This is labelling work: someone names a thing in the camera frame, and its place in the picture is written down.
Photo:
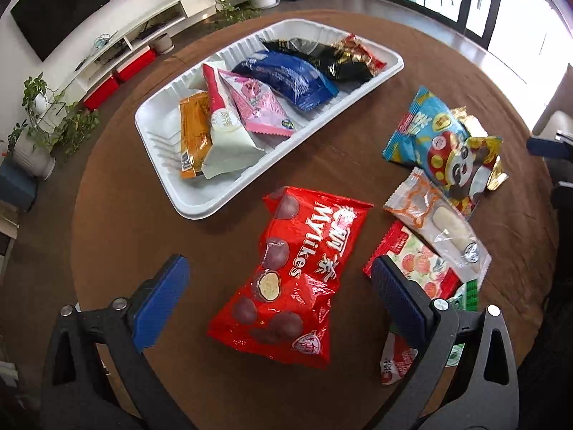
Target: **red storage box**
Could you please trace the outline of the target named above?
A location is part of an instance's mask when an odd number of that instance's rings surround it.
[[[108,97],[119,88],[119,83],[113,74],[103,81],[90,96],[84,100],[84,105],[91,111],[97,110],[98,107],[108,99]]]
[[[155,58],[157,58],[155,51],[151,50],[149,47],[146,47],[145,50],[140,51],[133,57],[120,64],[116,69],[117,76],[123,82],[125,82],[135,76],[147,65],[150,65]]]

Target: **white snack package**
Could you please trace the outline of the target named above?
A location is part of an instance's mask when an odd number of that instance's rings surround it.
[[[426,239],[462,283],[477,279],[481,284],[491,255],[466,219],[422,169],[414,168],[384,208]]]
[[[211,141],[201,170],[207,179],[254,165],[265,155],[257,147],[239,118],[239,113],[228,94],[219,70],[211,63],[203,65],[211,103]]]

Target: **black snack package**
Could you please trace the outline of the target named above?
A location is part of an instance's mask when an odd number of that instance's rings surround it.
[[[363,83],[372,79],[366,63],[357,60],[349,51],[300,38],[261,42],[267,50],[279,51],[309,62],[332,81]]]

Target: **snack package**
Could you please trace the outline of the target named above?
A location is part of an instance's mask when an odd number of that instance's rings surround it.
[[[242,352],[325,367],[331,298],[372,205],[297,187],[264,201],[274,217],[260,239],[261,262],[208,335]]]
[[[357,61],[363,61],[366,66],[368,66],[372,76],[379,74],[386,65],[385,62],[377,59],[372,53],[370,53],[370,51],[358,41],[354,34],[350,34],[348,37],[343,38],[334,46],[345,53],[351,53]]]
[[[287,137],[292,135],[294,125],[268,85],[222,69],[219,75],[231,91],[246,130]]]
[[[205,178],[254,165],[265,151],[257,147],[246,131],[233,100],[222,84],[218,69],[203,65],[211,105],[211,141],[213,146],[201,167]]]
[[[406,278],[416,281],[432,299],[452,297],[462,284],[446,261],[398,220],[392,224],[364,267],[368,278],[374,259],[385,254],[390,256]]]
[[[382,384],[391,385],[402,379],[417,355],[418,351],[408,346],[403,337],[389,331],[380,359]]]
[[[414,168],[384,208],[431,244],[463,283],[477,279],[481,284],[491,255],[422,169]]]
[[[481,284],[478,280],[468,281],[463,283],[458,288],[455,294],[448,299],[450,305],[456,310],[468,310],[470,312],[477,312],[478,291]]]
[[[305,60],[278,53],[257,51],[233,69],[271,86],[302,111],[310,111],[338,95],[338,88]]]
[[[280,51],[308,61],[332,81],[363,83],[372,79],[372,73],[362,57],[343,48],[301,38],[261,40],[261,43],[269,51]]]
[[[179,102],[181,112],[181,177],[195,178],[203,174],[201,166],[211,149],[209,96],[195,94]]]
[[[480,120],[466,112],[465,106],[453,108],[450,110],[450,113],[454,118],[462,123],[463,127],[466,128],[472,137],[486,137],[489,135],[482,127]],[[501,165],[501,157],[498,156],[495,164],[493,165],[492,173],[489,176],[486,187],[488,190],[494,191],[508,178],[509,176],[504,172],[503,166]]]
[[[470,137],[438,97],[420,87],[390,137],[386,160],[420,166],[468,218],[485,190],[501,137]]]

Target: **white plastic tray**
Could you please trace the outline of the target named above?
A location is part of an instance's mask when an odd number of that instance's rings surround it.
[[[184,180],[179,176],[181,135],[179,100],[192,95],[196,89],[206,90],[201,70],[202,63],[223,59],[227,67],[232,69],[250,54],[265,49],[260,39],[300,37],[333,44],[347,35],[346,31],[304,19],[287,19],[278,22],[232,43],[197,63],[139,107],[135,113],[135,125],[161,184],[177,212],[189,219],[202,219],[212,215],[257,176],[330,122],[341,111],[404,68],[402,57],[395,51],[363,39],[360,34],[357,34],[360,41],[376,57],[387,63],[381,73],[354,90],[350,88],[345,90],[344,85],[339,85],[340,93],[337,97],[309,113],[295,110],[287,100],[277,97],[297,129],[292,136],[286,138],[256,134],[266,150],[266,155],[255,165],[211,179],[199,176]]]

